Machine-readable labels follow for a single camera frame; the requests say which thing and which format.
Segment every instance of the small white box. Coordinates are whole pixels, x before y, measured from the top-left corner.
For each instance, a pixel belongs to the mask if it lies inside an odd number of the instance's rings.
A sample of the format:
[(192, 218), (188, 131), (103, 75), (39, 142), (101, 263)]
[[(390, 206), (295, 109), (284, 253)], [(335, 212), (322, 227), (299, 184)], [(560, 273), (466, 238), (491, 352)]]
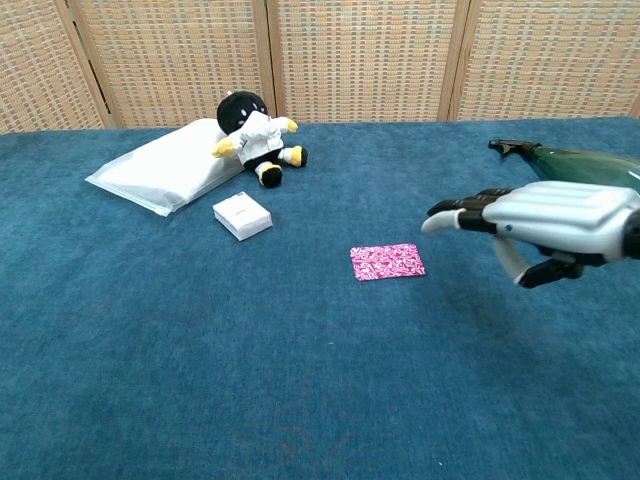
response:
[(271, 214), (245, 192), (215, 204), (213, 213), (240, 241), (272, 226)]

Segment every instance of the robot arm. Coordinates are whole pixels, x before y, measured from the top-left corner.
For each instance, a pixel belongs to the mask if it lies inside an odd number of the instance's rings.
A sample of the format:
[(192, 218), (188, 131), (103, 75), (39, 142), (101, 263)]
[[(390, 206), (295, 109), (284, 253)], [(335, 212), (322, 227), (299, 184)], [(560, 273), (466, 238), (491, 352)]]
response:
[[(580, 278), (585, 266), (640, 259), (640, 195), (628, 188), (535, 182), (445, 200), (428, 217), (424, 233), (456, 228), (491, 234), (503, 268), (525, 288)], [(535, 245), (548, 260), (529, 265), (514, 240)]]

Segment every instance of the room divider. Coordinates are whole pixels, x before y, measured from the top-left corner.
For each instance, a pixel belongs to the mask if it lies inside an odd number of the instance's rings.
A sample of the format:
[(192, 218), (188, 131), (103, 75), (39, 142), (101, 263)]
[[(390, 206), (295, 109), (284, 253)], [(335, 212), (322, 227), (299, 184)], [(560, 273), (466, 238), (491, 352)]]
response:
[(0, 131), (175, 127), (229, 90), (301, 122), (640, 116), (637, 0), (18, 0)]

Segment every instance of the pink patterned card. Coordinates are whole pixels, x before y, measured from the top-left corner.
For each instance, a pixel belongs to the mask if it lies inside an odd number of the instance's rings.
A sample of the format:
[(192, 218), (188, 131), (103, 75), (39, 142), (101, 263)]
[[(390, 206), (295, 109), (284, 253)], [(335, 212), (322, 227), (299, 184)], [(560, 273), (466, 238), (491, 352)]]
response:
[(413, 243), (354, 247), (351, 249), (351, 262), (360, 281), (426, 275), (418, 247)]

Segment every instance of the white package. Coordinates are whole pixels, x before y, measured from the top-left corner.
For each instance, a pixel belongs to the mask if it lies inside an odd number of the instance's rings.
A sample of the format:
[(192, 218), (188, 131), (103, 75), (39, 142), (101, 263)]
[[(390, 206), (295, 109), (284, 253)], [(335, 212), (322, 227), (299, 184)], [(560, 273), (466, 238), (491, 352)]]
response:
[(164, 217), (243, 171), (237, 156), (214, 157), (225, 137), (202, 118), (106, 163), (85, 180)]
[(245, 240), (272, 226), (271, 214), (245, 192), (213, 206), (215, 217), (238, 240)]

